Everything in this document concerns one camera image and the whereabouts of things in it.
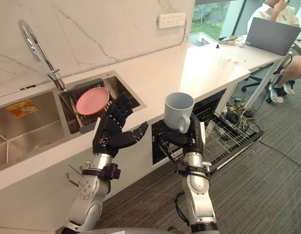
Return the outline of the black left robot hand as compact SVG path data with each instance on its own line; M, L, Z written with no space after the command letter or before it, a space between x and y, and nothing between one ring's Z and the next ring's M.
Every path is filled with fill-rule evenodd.
M126 119L133 113L132 102L126 93L121 93L100 119L92 141L93 154L108 154L115 157L119 149L136 144L145 135L148 123L144 122L133 131L124 132Z

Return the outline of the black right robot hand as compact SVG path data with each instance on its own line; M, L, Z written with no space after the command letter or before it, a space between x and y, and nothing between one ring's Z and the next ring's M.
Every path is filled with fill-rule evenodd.
M183 154L198 153L203 155L203 140L201 136L201 122L197 116L192 113L190 116L190 126L187 133L180 133L172 130L164 123L163 119L159 121L158 145L163 148L163 152L168 156L168 150L164 143L173 144L183 149Z

